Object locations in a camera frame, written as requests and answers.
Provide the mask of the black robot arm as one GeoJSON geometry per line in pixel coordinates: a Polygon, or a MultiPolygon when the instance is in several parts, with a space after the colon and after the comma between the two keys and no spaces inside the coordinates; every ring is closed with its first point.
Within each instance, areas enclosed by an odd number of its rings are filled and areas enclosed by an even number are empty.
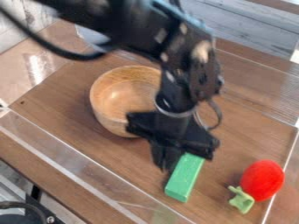
{"type": "Polygon", "coordinates": [[[104,34],[106,50],[124,49],[161,64],[155,110],[126,114],[126,130],[147,139],[155,165],[171,170],[186,153],[211,160],[219,140],[195,114],[221,93],[223,77],[205,23],[165,0],[35,1],[63,20],[104,34]]]}

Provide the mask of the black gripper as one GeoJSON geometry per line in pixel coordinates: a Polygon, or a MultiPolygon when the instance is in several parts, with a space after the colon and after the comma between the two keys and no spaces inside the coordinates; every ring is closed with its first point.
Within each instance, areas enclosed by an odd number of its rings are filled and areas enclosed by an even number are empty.
{"type": "Polygon", "coordinates": [[[154,163],[162,171],[175,169],[183,153],[213,160],[221,141],[191,116],[174,118],[158,111],[146,111],[130,112],[126,118],[126,130],[151,144],[154,163]]]}

